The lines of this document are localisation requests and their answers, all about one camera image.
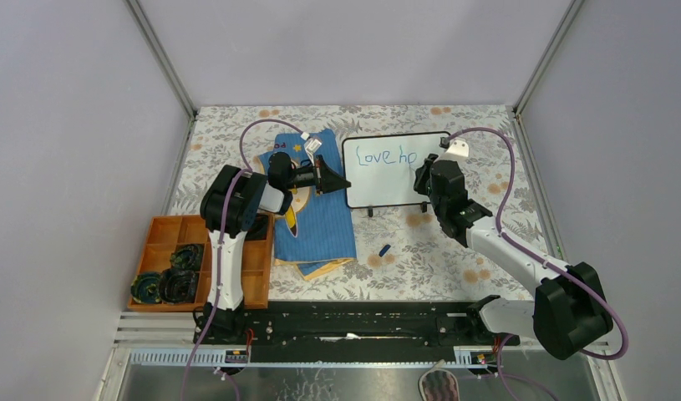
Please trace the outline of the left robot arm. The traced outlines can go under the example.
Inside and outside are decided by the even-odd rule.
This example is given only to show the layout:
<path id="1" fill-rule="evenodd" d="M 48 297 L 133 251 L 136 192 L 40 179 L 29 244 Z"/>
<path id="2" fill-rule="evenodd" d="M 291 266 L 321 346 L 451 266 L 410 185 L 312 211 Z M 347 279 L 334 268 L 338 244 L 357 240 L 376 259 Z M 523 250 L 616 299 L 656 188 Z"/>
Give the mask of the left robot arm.
<path id="1" fill-rule="evenodd" d="M 325 195 L 350 186 L 321 156 L 312 156 L 306 164 L 295 166 L 288 154 L 275 153 L 269 158 L 265 175 L 224 166 L 201 203 L 201 217 L 214 251 L 211 289 L 202 312 L 204 329 L 212 327 L 224 343 L 235 343 L 244 335 L 242 250 L 258 211 L 282 216 L 294 241 L 317 241 L 328 237 L 321 230 L 329 225 L 313 219 L 310 231 L 299 233 L 297 218 L 290 216 L 292 191 L 309 187 Z"/>

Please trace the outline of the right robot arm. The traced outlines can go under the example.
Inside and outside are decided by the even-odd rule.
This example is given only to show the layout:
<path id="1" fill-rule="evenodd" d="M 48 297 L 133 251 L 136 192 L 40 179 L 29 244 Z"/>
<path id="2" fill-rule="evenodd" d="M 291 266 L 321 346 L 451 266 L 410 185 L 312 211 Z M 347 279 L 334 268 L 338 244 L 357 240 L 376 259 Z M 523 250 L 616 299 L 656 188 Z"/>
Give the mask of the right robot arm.
<path id="1" fill-rule="evenodd" d="M 533 338 L 564 360 L 613 330 L 616 319 L 596 270 L 585 262 L 559 261 L 500 231 L 491 211 L 467 195 L 456 161 L 429 155 L 415 174 L 414 190 L 429 197 L 449 238 L 493 261 L 531 294 L 530 301 L 488 296 L 473 303 L 465 321 L 473 343 L 512 334 Z"/>

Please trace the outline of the blue marker cap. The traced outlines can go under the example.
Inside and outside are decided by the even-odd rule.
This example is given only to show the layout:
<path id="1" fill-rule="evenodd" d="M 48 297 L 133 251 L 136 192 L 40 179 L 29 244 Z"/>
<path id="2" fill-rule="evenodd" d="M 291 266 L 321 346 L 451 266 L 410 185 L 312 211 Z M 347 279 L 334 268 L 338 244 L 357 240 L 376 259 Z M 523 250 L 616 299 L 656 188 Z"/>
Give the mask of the blue marker cap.
<path id="1" fill-rule="evenodd" d="M 379 255 L 380 257 L 384 256 L 384 255 L 389 251 L 390 247 L 391 247 L 390 244 L 384 245 L 384 246 L 380 249 L 378 255 Z"/>

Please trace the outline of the black framed whiteboard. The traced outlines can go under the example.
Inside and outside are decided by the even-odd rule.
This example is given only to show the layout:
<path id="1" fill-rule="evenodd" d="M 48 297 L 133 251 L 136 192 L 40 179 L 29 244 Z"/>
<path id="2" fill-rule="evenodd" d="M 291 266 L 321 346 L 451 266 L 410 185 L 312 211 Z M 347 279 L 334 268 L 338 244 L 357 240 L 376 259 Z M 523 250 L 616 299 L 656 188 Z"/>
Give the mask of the black framed whiteboard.
<path id="1" fill-rule="evenodd" d="M 351 209 L 418 205 L 415 171 L 430 154 L 443 151 L 445 131 L 347 138 L 342 142 L 347 205 Z"/>

